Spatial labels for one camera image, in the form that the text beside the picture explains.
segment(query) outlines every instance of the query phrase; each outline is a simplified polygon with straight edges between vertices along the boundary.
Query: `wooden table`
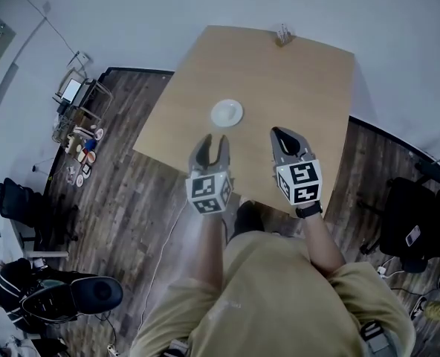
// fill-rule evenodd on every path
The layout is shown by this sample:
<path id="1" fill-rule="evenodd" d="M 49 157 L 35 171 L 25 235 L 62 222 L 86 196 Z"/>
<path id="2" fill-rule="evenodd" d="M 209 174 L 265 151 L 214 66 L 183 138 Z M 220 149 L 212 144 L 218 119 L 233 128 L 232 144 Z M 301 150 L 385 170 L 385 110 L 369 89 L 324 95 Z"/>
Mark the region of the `wooden table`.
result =
<path id="1" fill-rule="evenodd" d="M 134 150 L 187 172 L 197 142 L 209 132 L 216 142 L 225 134 L 234 191 L 291 212 L 272 177 L 270 130 L 286 127 L 305 136 L 320 160 L 326 209 L 346 137 L 354 55 L 299 37 L 279 48 L 274 36 L 207 27 L 155 104 Z M 239 101 L 245 113 L 236 126 L 220 129 L 210 110 L 227 98 Z"/>

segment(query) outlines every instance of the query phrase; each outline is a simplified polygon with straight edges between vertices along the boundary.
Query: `wall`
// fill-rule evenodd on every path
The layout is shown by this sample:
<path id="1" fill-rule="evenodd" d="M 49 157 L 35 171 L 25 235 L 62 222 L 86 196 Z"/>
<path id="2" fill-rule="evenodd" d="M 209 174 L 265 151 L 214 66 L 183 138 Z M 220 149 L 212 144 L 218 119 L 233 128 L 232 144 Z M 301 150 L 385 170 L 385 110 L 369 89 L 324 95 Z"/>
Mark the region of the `wall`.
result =
<path id="1" fill-rule="evenodd" d="M 71 52 L 46 22 L 40 24 L 42 17 L 26 0 L 0 0 L 0 17 L 16 32 L 0 62 L 0 84 L 7 72 L 11 76 L 0 93 L 0 181 L 9 177 L 42 192 L 47 175 L 31 168 L 56 154 L 58 144 L 51 133 L 58 105 L 51 97 L 65 76 Z M 39 166 L 48 173 L 51 164 Z M 1 217 L 0 235 L 0 259 L 21 257 L 13 224 Z M 15 327 L 0 309 L 0 341 L 11 334 L 17 334 Z"/>
<path id="2" fill-rule="evenodd" d="M 39 6 L 46 0 L 35 0 Z M 70 42 L 109 66 L 174 70 L 208 24 L 295 32 L 355 53 L 352 114 L 440 156 L 440 0 L 48 0 Z"/>

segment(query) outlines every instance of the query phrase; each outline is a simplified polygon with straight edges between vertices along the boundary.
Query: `gray wood plank floor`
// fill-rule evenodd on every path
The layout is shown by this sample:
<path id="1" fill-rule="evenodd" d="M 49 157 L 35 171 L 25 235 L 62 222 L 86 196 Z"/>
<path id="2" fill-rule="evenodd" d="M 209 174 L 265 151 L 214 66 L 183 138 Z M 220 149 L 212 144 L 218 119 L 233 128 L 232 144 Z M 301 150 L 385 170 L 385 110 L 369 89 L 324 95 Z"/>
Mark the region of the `gray wood plank floor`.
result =
<path id="1" fill-rule="evenodd" d="M 105 274 L 123 285 L 124 300 L 109 318 L 116 329 L 119 351 L 129 349 L 138 330 L 162 245 L 176 221 L 157 266 L 144 318 L 166 285 L 180 276 L 182 266 L 195 250 L 198 223 L 190 206 L 185 206 L 185 176 L 132 150 L 169 79 L 169 75 L 162 74 L 112 71 L 103 83 L 113 92 L 114 101 L 103 120 L 106 135 L 98 145 L 90 178 L 81 188 L 75 188 L 65 182 L 61 172 L 50 190 L 54 201 L 64 194 L 66 207 L 76 204 L 80 208 L 74 225 L 80 240 L 69 244 L 70 257 L 62 261 L 60 268 Z M 95 100 L 91 109 L 102 112 L 103 102 Z M 386 180 L 398 176 L 417 179 L 413 168 L 417 160 L 402 146 L 349 123 L 339 176 L 325 215 L 347 261 L 368 260 L 378 266 L 389 258 L 380 251 L 367 257 L 359 252 L 365 239 L 378 235 L 380 222 L 373 213 L 358 208 L 356 199 L 359 196 L 383 208 L 388 193 Z M 434 191 L 440 188 L 435 183 L 426 186 Z M 238 201 L 239 197 L 234 196 L 227 212 L 229 232 Z M 267 231 L 302 236 L 297 219 L 264 205 L 260 207 Z M 399 270 L 400 263 L 393 260 L 387 267 L 389 274 Z M 436 286 L 439 274 L 440 259 L 434 259 L 425 273 L 396 274 L 387 283 L 421 293 Z M 404 291 L 395 293 L 407 309 L 418 297 Z M 429 298 L 440 299 L 440 291 Z M 415 326 L 418 335 L 414 356 L 440 356 L 440 323 L 420 318 Z M 108 322 L 100 322 L 94 316 L 63 324 L 58 331 L 72 356 L 106 356 L 107 344 L 114 341 Z"/>

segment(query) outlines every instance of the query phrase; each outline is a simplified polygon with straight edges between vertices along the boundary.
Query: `black watch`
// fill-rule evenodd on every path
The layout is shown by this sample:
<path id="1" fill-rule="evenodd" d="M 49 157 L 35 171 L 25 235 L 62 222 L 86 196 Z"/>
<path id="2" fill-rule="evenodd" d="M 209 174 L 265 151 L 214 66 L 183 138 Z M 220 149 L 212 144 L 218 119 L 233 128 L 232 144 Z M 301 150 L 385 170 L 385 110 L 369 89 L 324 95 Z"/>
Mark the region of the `black watch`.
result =
<path id="1" fill-rule="evenodd" d="M 322 212 L 323 212 L 323 207 L 321 206 L 321 203 L 319 201 L 315 201 L 314 205 L 306 209 L 296 208 L 296 215 L 299 218 L 306 218 L 316 213 L 322 213 Z"/>

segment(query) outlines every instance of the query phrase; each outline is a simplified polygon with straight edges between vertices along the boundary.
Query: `office chair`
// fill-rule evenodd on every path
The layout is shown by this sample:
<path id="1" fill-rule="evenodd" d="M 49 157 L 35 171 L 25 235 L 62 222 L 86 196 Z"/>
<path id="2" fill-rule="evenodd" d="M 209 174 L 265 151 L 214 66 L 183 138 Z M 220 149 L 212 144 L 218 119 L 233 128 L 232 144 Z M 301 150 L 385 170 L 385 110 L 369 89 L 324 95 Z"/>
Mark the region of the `office chair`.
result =
<path id="1" fill-rule="evenodd" d="M 370 247 L 368 243 L 362 245 L 362 254 L 371 254 L 380 246 L 384 254 L 401 258 L 403 270 L 414 273 L 423 272 L 429 259 L 440 257 L 440 191 L 435 195 L 422 185 L 428 177 L 417 182 L 401 177 L 389 180 L 385 210 L 357 201 L 360 208 L 381 217 L 379 238 Z M 420 235 L 416 239 L 410 238 L 416 226 Z"/>
<path id="2" fill-rule="evenodd" d="M 47 248 L 54 231 L 56 241 L 63 244 L 64 235 L 67 233 L 65 230 L 67 221 L 64 220 L 64 217 L 68 218 L 72 214 L 71 211 L 78 210 L 75 205 L 62 215 L 61 201 L 64 198 L 61 195 L 56 208 L 53 209 L 49 200 L 42 194 L 34 192 L 29 187 L 16 184 L 10 178 L 6 178 L 4 183 L 0 183 L 0 215 L 21 222 L 35 230 L 34 237 L 23 237 L 19 233 L 23 245 L 25 242 L 35 242 L 35 246 L 41 245 L 43 248 Z M 69 234 L 68 238 L 74 241 L 77 240 L 76 235 Z"/>

